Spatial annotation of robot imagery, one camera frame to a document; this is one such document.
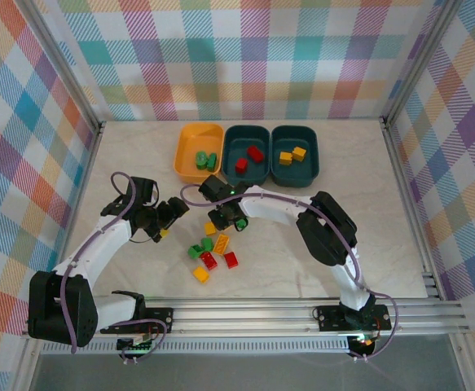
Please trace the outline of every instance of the white tabletop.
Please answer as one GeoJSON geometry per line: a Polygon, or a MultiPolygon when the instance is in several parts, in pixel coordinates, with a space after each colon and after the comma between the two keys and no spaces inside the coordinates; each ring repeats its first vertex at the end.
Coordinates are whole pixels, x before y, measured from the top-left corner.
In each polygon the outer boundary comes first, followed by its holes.
{"type": "MultiPolygon", "coordinates": [[[[368,285],[394,297],[425,297],[422,264],[407,224],[397,183],[377,121],[220,121],[224,129],[256,124],[272,131],[282,124],[306,125],[319,140],[320,174],[310,187],[263,185],[272,191],[313,196],[327,191],[358,227],[360,265],[368,285]]],[[[174,172],[174,153],[181,121],[110,122],[104,131],[77,223],[71,253],[94,228],[99,212],[117,194],[109,177],[114,171],[151,178],[159,183],[161,199],[178,196],[183,186],[174,172]]],[[[126,182],[119,179],[120,188],[126,182]]],[[[193,190],[190,198],[202,202],[193,190]]],[[[207,284],[191,274],[202,265],[188,248],[205,237],[209,209],[193,208],[171,227],[160,243],[125,244],[100,275],[95,294],[120,289],[149,297],[337,297],[328,267],[308,253],[294,227],[253,219],[243,232],[228,230],[229,249],[239,266],[228,270],[214,254],[218,267],[207,284]]],[[[144,232],[135,240],[146,239],[144,232]]]]}

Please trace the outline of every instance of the yellow lego brick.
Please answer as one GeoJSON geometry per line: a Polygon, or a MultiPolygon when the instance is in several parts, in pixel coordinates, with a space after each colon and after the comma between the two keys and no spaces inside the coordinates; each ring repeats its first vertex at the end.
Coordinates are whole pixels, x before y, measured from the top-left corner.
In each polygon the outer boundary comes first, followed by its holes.
{"type": "Polygon", "coordinates": [[[293,159],[297,161],[303,161],[304,156],[306,156],[306,150],[304,148],[295,147],[292,152],[293,159]]]}
{"type": "Polygon", "coordinates": [[[207,236],[213,235],[216,232],[217,232],[217,230],[215,229],[215,225],[212,222],[207,222],[205,224],[205,234],[207,236]]]}
{"type": "Polygon", "coordinates": [[[208,281],[210,278],[209,272],[203,269],[201,266],[195,269],[192,273],[194,277],[199,280],[200,283],[206,283],[206,281],[208,281]]]}
{"type": "Polygon", "coordinates": [[[290,165],[292,163],[292,154],[291,152],[281,152],[279,157],[279,163],[282,165],[290,165]]]}
{"type": "Polygon", "coordinates": [[[230,243],[230,238],[226,235],[220,234],[218,241],[215,242],[215,246],[213,246],[212,253],[224,255],[224,250],[227,249],[228,243],[230,243]]]}

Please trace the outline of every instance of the orange bowl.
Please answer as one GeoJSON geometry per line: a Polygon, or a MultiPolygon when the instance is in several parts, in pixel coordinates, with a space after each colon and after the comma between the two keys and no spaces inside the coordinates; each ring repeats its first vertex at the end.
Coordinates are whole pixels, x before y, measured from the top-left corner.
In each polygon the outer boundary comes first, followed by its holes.
{"type": "Polygon", "coordinates": [[[202,183],[210,174],[219,172],[223,139],[224,130],[217,124],[194,122],[183,126],[174,157],[174,170],[183,182],[202,183]],[[197,169],[196,153],[199,151],[204,151],[207,155],[217,154],[218,159],[213,172],[197,169]]]}

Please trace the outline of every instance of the lego brick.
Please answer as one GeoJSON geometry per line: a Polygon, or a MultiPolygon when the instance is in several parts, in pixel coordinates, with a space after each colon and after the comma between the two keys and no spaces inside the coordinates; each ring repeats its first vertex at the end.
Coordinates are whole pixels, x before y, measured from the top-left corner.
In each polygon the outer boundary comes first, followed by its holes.
{"type": "Polygon", "coordinates": [[[190,256],[191,259],[196,259],[200,257],[203,251],[204,250],[201,246],[199,246],[198,244],[194,244],[188,249],[188,255],[190,256]]]}
{"type": "Polygon", "coordinates": [[[215,166],[217,165],[218,162],[218,155],[217,153],[210,153],[210,157],[208,158],[208,162],[206,164],[206,169],[212,173],[215,171],[215,166]]]}
{"type": "Polygon", "coordinates": [[[235,172],[243,175],[243,174],[246,174],[247,168],[248,168],[248,161],[245,158],[240,157],[237,160],[237,163],[235,163],[235,172]]]}
{"type": "Polygon", "coordinates": [[[224,259],[227,262],[228,269],[231,269],[232,267],[236,267],[239,265],[239,262],[237,261],[237,257],[235,256],[233,251],[231,253],[224,254],[224,259]]]}
{"type": "Polygon", "coordinates": [[[205,251],[212,251],[213,250],[213,241],[211,238],[203,238],[201,239],[201,247],[205,251]]]}
{"type": "Polygon", "coordinates": [[[227,245],[230,243],[230,238],[226,235],[220,234],[215,246],[213,246],[213,252],[217,255],[223,255],[224,250],[227,249],[227,245]]]}
{"type": "Polygon", "coordinates": [[[201,254],[201,260],[203,261],[208,270],[212,270],[218,265],[213,255],[210,254],[208,251],[201,254]]]}
{"type": "Polygon", "coordinates": [[[304,156],[306,156],[306,150],[304,148],[295,147],[292,152],[293,159],[297,161],[303,161],[304,156]]]}
{"type": "Polygon", "coordinates": [[[279,157],[279,163],[282,165],[290,165],[292,163],[292,153],[291,152],[281,152],[279,157]]]}
{"type": "Polygon", "coordinates": [[[207,236],[213,235],[217,232],[215,225],[212,222],[205,223],[205,234],[207,236]]]}
{"type": "Polygon", "coordinates": [[[246,153],[255,163],[262,163],[264,161],[264,153],[262,153],[255,145],[248,147],[246,153]]]}
{"type": "Polygon", "coordinates": [[[206,281],[208,281],[210,278],[209,272],[203,269],[202,266],[197,267],[192,272],[192,274],[199,280],[200,283],[206,283],[206,281]]]}
{"type": "Polygon", "coordinates": [[[196,153],[196,167],[197,169],[206,169],[208,165],[208,157],[206,156],[206,152],[199,151],[196,153]]]}

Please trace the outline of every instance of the red block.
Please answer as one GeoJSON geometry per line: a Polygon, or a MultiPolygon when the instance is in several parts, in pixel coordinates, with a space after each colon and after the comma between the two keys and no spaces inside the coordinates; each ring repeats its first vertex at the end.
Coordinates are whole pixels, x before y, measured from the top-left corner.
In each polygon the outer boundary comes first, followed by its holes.
{"type": "Polygon", "coordinates": [[[233,251],[231,253],[224,254],[224,259],[227,261],[228,269],[239,265],[239,262],[237,261],[233,251]]]}
{"type": "Polygon", "coordinates": [[[208,251],[201,254],[201,260],[205,263],[205,266],[208,270],[212,270],[218,265],[213,255],[208,251]]]}
{"type": "Polygon", "coordinates": [[[245,174],[247,168],[248,168],[248,161],[245,158],[240,157],[237,160],[237,163],[235,163],[235,171],[238,174],[245,174]]]}
{"type": "Polygon", "coordinates": [[[248,147],[247,153],[255,163],[262,163],[264,161],[264,153],[254,145],[248,147]]]}

